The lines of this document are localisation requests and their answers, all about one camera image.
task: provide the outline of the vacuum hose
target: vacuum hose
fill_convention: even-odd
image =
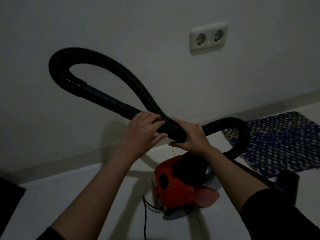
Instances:
[[[161,110],[141,81],[122,64],[99,52],[84,48],[65,48],[54,53],[49,61],[49,72],[61,88],[118,113],[129,120],[141,112],[75,77],[70,72],[70,67],[76,64],[99,66],[118,76],[134,91],[148,111],[160,115],[166,122],[158,129],[158,133],[167,133],[168,137],[176,142],[187,140],[185,131]],[[232,149],[224,153],[230,160],[237,158],[249,144],[250,131],[246,123],[238,118],[220,119],[206,124],[202,128],[206,136],[229,128],[238,130],[237,143]]]

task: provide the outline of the double wall socket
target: double wall socket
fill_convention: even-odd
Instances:
[[[220,50],[226,43],[228,23],[208,24],[190,31],[190,53],[203,54]]]

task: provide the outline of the hand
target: hand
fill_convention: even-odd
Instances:
[[[126,158],[135,162],[159,141],[168,136],[166,133],[154,136],[156,131],[165,123],[161,120],[160,115],[152,112],[136,114],[128,124],[124,139],[116,151],[125,153]]]
[[[169,146],[181,148],[193,154],[205,157],[205,154],[210,149],[215,149],[210,145],[201,125],[181,121],[175,117],[171,118],[186,132],[187,140],[184,143],[176,143],[174,141],[169,143]]]

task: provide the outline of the woven rug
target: woven rug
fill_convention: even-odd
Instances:
[[[248,121],[250,144],[241,157],[257,173],[271,178],[281,170],[320,168],[320,126],[298,112]],[[222,131],[234,146],[235,129]]]

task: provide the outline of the sleeve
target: sleeve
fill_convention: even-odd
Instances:
[[[56,230],[48,227],[36,240],[65,240]]]
[[[318,239],[320,229],[273,189],[252,195],[241,218],[251,239]]]

